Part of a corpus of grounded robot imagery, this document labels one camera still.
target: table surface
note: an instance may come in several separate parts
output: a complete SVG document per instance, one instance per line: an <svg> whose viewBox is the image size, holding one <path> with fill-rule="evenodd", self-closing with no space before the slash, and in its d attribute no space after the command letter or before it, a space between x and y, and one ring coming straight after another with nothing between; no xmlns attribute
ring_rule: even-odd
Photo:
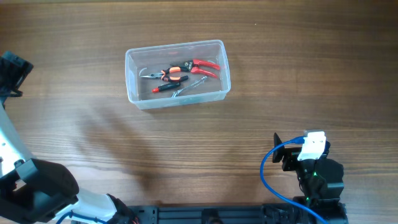
<svg viewBox="0 0 398 224"><path fill-rule="evenodd" d="M273 145L324 129L350 223L398 222L398 4L214 1L0 5L0 52L35 68L6 101L40 159L129 205L280 202L259 178ZM225 100L141 111L126 50L220 39ZM295 173L266 179L301 195Z"/></svg>

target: blue cable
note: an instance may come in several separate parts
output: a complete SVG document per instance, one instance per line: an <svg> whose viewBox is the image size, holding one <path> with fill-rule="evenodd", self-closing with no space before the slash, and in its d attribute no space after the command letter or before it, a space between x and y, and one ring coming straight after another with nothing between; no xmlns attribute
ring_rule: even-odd
<svg viewBox="0 0 398 224"><path fill-rule="evenodd" d="M266 163L267 158L276 150L278 150L280 147L287 145L287 144L303 144L304 143L304 136L301 137L297 137L297 138L293 138L292 140L289 140L287 142L283 142L282 144L277 145L275 148L273 148L271 151L269 151L266 156L264 156L262 162L261 162L261 166L260 166L260 177L262 180L262 183L264 184L264 186L266 186L266 188L272 192L274 195L276 195L277 197L279 197L280 199L284 200L287 203L290 203L292 205L295 205L298 208L304 209L305 211L307 211L308 213L310 213L311 215L313 215L314 217L316 217L317 219L319 219L323 224L328 224L328 222L326 222L326 220L324 220L321 216L319 216L318 214L316 214L313 210L307 208L306 206L299 204L297 202L294 202L292 200L289 200L287 198L285 198L284 196L282 196L281 194L279 194L278 192L276 192L274 189L272 189L272 187L270 185L267 184L265 178L264 178L264 164Z"/></svg>
<svg viewBox="0 0 398 224"><path fill-rule="evenodd" d="M70 217L70 218L71 218L71 217L76 217L76 218L81 218L81 219L88 220L88 221L93 221L93 222L96 222L96 223L108 224L106 221L99 220L99 219L97 219L96 217L95 217L95 218L91 218L91 217L87 217L87 216L85 216L85 215L76 214L76 213L74 213L74 212L67 212L67 213L63 214L63 215L61 216L61 218L57 221L57 224L61 224L61 222L62 222L66 217Z"/></svg>

